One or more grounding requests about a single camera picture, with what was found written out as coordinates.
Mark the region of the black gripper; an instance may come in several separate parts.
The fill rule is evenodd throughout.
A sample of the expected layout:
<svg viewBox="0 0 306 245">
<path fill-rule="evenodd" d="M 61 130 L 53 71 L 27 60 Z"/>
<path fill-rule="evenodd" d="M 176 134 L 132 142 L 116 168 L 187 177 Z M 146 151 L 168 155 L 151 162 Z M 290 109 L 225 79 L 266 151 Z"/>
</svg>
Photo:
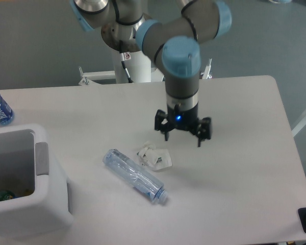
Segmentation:
<svg viewBox="0 0 306 245">
<path fill-rule="evenodd" d="M 157 110 L 155 114 L 155 131 L 160 131 L 165 138 L 169 139 L 169 132 L 173 129 L 189 131 L 198 139 L 197 146 L 212 137 L 212 119 L 210 117 L 198 118 L 198 104 L 187 111 L 175 111 L 167 106 L 167 114 Z"/>
</svg>

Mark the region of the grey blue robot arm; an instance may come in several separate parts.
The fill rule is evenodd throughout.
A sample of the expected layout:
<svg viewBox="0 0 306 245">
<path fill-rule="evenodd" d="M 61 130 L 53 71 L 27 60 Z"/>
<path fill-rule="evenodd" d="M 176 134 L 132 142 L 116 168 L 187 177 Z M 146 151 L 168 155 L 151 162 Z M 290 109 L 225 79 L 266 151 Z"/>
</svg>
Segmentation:
<svg viewBox="0 0 306 245">
<path fill-rule="evenodd" d="M 141 52 L 164 75 L 167 111 L 158 110 L 155 130 L 168 138 L 177 129 L 199 142 L 212 137 L 212 120 L 198 117 L 200 44 L 218 38 L 232 25 L 223 1 L 177 1 L 181 16 L 163 24 L 143 10 L 141 1 L 70 1 L 85 31 L 100 29 L 117 54 Z"/>
</svg>

